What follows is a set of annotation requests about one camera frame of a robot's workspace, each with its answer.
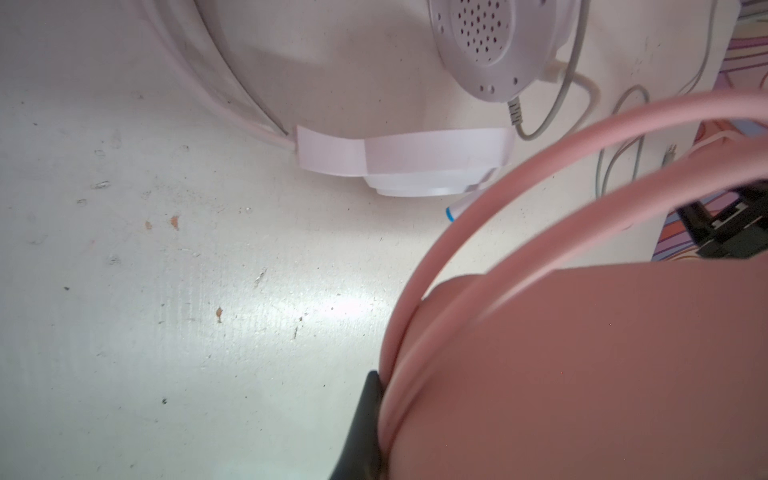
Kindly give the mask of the pink headphones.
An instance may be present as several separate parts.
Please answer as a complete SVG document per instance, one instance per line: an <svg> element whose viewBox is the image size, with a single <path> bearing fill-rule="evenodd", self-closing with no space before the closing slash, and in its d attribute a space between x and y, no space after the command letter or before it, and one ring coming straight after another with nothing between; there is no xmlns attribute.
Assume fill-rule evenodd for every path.
<svg viewBox="0 0 768 480"><path fill-rule="evenodd" d="M503 177L435 242L387 326L386 479L763 479L767 259L571 269L630 225L767 175L767 140L725 144L574 212L482 275L437 283L505 206L619 141L708 119L765 120L721 90L600 121Z"/></svg>

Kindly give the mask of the white headphones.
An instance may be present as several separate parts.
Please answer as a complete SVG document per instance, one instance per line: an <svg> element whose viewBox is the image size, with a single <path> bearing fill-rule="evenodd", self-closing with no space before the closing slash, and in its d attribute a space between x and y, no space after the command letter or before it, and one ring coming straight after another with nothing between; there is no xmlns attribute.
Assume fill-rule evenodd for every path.
<svg viewBox="0 0 768 480"><path fill-rule="evenodd" d="M209 111L312 173L378 194L479 190L531 84L570 84L587 1L139 1L138 17Z"/></svg>

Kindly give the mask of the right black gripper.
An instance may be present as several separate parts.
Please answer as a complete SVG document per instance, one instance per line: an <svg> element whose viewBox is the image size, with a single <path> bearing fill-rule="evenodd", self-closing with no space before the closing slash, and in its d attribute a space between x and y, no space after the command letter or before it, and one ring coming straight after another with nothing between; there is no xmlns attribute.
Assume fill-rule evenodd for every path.
<svg viewBox="0 0 768 480"><path fill-rule="evenodd" d="M729 190L737 198L717 215L696 201L677 209L686 231L705 259L748 259L767 250L767 181Z"/></svg>

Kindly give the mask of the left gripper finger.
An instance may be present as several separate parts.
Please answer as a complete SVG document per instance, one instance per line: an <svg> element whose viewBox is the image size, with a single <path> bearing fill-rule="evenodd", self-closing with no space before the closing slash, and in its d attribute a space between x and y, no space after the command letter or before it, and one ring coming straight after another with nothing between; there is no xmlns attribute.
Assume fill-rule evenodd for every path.
<svg viewBox="0 0 768 480"><path fill-rule="evenodd" d="M382 476L384 462L377 424L383 388L379 374L370 371L353 416L340 457L330 480L373 480Z"/></svg>

